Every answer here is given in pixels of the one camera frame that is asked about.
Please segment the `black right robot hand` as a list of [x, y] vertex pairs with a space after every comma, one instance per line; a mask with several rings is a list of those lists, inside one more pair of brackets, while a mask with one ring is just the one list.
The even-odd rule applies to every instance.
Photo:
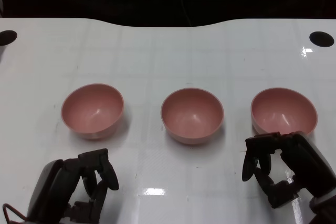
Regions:
[[[302, 132], [279, 132], [247, 138], [242, 180], [255, 176], [272, 208], [278, 208], [298, 198], [305, 188], [314, 198], [327, 195], [335, 189], [335, 173], [324, 156]], [[281, 150], [280, 157], [294, 176], [292, 182], [278, 183], [270, 178], [271, 155]]]

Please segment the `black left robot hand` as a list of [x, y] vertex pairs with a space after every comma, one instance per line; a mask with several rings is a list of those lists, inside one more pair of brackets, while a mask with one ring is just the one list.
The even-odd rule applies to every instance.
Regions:
[[[88, 202], [69, 201], [82, 181]], [[107, 190], [118, 190], [119, 182], [106, 148], [79, 154], [77, 158], [48, 163], [36, 184], [28, 206], [27, 220], [59, 223], [68, 217], [76, 223], [98, 223]]]

